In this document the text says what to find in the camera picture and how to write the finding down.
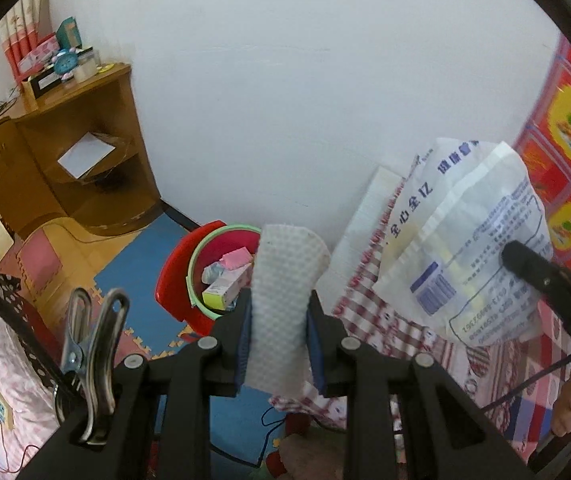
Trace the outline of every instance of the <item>alarm clock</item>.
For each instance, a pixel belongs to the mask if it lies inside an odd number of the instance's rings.
[[[69,50],[63,49],[54,54],[52,58],[54,64],[54,72],[62,76],[62,79],[66,74],[72,72],[72,69],[79,64],[79,58],[75,49],[71,48]]]

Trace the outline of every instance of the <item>green rim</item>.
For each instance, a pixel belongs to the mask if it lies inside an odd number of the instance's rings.
[[[203,312],[210,319],[219,319],[221,317],[221,314],[217,314],[213,310],[210,310],[201,302],[201,299],[199,299],[197,293],[195,292],[195,287],[192,282],[192,275],[195,273],[194,272],[195,262],[197,261],[197,256],[199,255],[201,250],[213,238],[216,238],[220,234],[227,233],[228,231],[252,231],[254,233],[261,234],[261,229],[251,225],[245,225],[245,224],[226,225],[212,231],[208,236],[206,236],[203,240],[201,240],[195,251],[192,253],[192,256],[190,257],[190,263],[188,264],[188,275],[186,276],[186,285],[188,286],[188,296],[190,297],[190,302],[192,303],[192,305],[196,306],[201,312]]]

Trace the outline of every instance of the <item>barcode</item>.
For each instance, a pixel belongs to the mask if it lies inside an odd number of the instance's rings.
[[[450,285],[443,274],[439,274],[430,285],[426,286],[419,295],[417,301],[429,316],[437,311],[456,295],[456,290]]]

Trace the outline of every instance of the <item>textured paper towel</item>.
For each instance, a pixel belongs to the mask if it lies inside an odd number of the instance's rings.
[[[323,240],[303,227],[262,229],[252,274],[252,336],[245,384],[296,396],[309,362],[305,346],[310,293],[329,264]]]

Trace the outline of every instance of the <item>floral curtain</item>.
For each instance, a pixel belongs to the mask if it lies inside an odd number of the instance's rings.
[[[22,79],[19,63],[38,45],[41,5],[41,0],[19,0],[0,21],[2,47],[17,84]]]

